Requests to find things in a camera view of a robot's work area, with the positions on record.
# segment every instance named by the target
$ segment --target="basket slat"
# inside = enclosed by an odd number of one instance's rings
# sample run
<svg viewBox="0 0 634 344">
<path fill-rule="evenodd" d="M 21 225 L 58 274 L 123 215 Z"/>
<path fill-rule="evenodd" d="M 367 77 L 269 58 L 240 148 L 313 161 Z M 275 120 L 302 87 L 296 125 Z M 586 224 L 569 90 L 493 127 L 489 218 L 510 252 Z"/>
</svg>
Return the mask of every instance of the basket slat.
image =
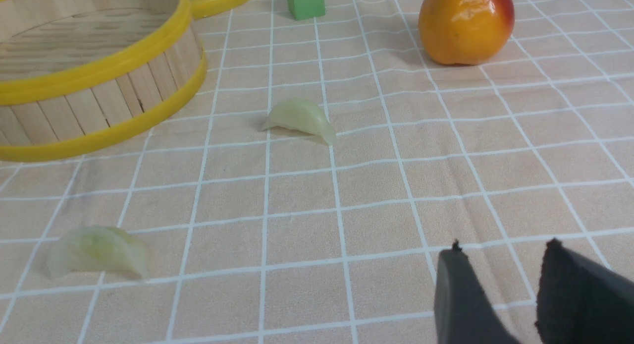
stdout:
<svg viewBox="0 0 634 344">
<path fill-rule="evenodd" d="M 95 10 L 92 0 L 54 0 L 54 3 L 63 16 L 72 16 L 73 14 Z"/>
<path fill-rule="evenodd" d="M 53 0 L 13 0 L 26 29 L 65 17 Z"/>
<path fill-rule="evenodd" d="M 66 100 L 86 134 L 108 128 L 104 112 L 100 109 L 93 91 L 77 91 L 66 95 Z"/>
<path fill-rule="evenodd" d="M 48 123 L 48 119 L 38 103 L 25 103 L 12 106 L 11 109 L 20 121 L 29 139 L 35 145 L 57 142 L 57 136 Z"/>
<path fill-rule="evenodd" d="M 102 108 L 108 124 L 113 126 L 132 118 L 132 113 L 125 103 L 121 89 L 116 80 L 110 80 L 92 87 L 95 98 Z"/>
<path fill-rule="evenodd" d="M 169 65 L 172 77 L 174 77 L 174 82 L 176 82 L 176 87 L 179 89 L 183 87 L 188 80 L 188 67 L 186 65 L 186 57 L 184 56 L 186 50 L 183 49 L 181 44 L 183 44 L 182 38 L 165 51 L 167 64 Z"/>
<path fill-rule="evenodd" d="M 167 100 L 170 96 L 176 93 L 178 88 L 176 87 L 174 77 L 172 77 L 172 71 L 167 63 L 165 53 L 155 57 L 153 60 L 150 60 L 149 65 L 150 70 L 152 71 L 152 76 L 157 83 L 160 97 L 163 100 Z"/>
<path fill-rule="evenodd" d="M 12 146 L 28 146 L 29 136 L 10 107 L 0 107 L 0 131 Z"/>
<path fill-rule="evenodd" d="M 136 96 L 141 101 L 141 107 L 144 111 L 148 111 L 162 102 L 159 88 L 147 64 L 130 71 L 129 75 L 136 91 Z"/>
<path fill-rule="evenodd" d="M 141 102 L 134 92 L 134 87 L 132 86 L 130 77 L 127 74 L 118 77 L 117 84 L 121 89 L 125 103 L 127 103 L 127 108 L 130 110 L 132 116 L 136 117 L 141 115 L 143 113 Z"/>
<path fill-rule="evenodd" d="M 9 140 L 4 136 L 4 132 L 2 131 L 0 131 L 0 145 L 2 146 L 11 145 L 11 143 L 9 143 Z"/>
<path fill-rule="evenodd" d="M 198 64 L 200 62 L 201 56 L 201 48 L 200 48 L 198 39 L 195 37 L 195 32 L 190 25 L 187 28 L 187 31 L 183 35 L 183 50 L 185 50 L 185 58 L 186 58 L 186 66 L 187 68 L 187 78 L 192 77 L 196 72 L 196 68 L 198 68 Z"/>
<path fill-rule="evenodd" d="M 41 100 L 38 103 L 59 141 L 84 136 L 84 131 L 64 96 Z"/>
<path fill-rule="evenodd" d="M 6 41 L 6 39 L 27 29 L 29 26 L 26 21 L 22 20 L 13 0 L 0 1 L 0 41 Z"/>
</svg>

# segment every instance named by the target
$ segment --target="fake fruit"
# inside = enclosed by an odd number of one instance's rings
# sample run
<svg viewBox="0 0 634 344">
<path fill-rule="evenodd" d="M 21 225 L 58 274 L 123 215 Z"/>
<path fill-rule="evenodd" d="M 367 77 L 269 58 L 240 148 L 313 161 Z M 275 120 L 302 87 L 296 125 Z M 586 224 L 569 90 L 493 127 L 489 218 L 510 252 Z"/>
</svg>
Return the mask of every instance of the fake fruit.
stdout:
<svg viewBox="0 0 634 344">
<path fill-rule="evenodd" d="M 328 145 L 333 145 L 337 132 L 326 113 L 319 105 L 302 98 L 290 98 L 273 107 L 261 131 L 271 127 L 284 127 L 321 136 Z"/>
<path fill-rule="evenodd" d="M 513 0 L 423 0 L 419 14 L 421 42 L 438 64 L 481 64 L 514 26 Z"/>
<path fill-rule="evenodd" d="M 130 271 L 150 278 L 144 242 L 115 227 L 72 229 L 54 243 L 46 265 L 52 279 L 70 272 Z"/>
</svg>

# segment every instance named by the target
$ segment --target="green cube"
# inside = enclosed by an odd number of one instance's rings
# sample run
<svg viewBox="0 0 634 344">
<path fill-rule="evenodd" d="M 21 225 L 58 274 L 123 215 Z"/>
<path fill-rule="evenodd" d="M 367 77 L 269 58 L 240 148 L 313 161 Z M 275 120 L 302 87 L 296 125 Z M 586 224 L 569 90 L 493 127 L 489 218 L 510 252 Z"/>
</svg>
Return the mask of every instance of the green cube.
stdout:
<svg viewBox="0 0 634 344">
<path fill-rule="evenodd" d="M 296 21 L 326 15 L 324 0 L 287 0 L 288 10 Z"/>
</svg>

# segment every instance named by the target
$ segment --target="fake dumpling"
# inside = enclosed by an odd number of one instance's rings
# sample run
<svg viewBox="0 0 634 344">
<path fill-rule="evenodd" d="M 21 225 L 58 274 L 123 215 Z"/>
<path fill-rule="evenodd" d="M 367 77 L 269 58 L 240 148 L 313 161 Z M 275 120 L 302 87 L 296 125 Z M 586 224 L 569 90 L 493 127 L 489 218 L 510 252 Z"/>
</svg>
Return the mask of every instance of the fake dumpling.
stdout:
<svg viewBox="0 0 634 344">
<path fill-rule="evenodd" d="M 329 145 L 333 145 L 337 138 L 337 132 L 328 122 L 323 109 L 301 98 L 290 98 L 275 105 L 262 131 L 278 126 L 321 136 Z"/>
<path fill-rule="evenodd" d="M 130 271 L 150 278 L 147 247 L 138 238 L 115 227 L 72 229 L 53 245 L 47 259 L 51 278 L 77 272 Z"/>
</svg>

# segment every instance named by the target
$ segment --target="wooden basket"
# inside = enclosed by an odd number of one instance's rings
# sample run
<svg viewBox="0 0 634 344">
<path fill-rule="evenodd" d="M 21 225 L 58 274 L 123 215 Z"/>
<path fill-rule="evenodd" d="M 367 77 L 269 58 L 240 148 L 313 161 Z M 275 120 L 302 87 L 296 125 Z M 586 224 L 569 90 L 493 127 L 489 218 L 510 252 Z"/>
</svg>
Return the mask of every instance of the wooden basket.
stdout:
<svg viewBox="0 0 634 344">
<path fill-rule="evenodd" d="M 176 113 L 207 60 L 190 0 L 0 0 L 0 160 L 108 147 Z"/>
</svg>

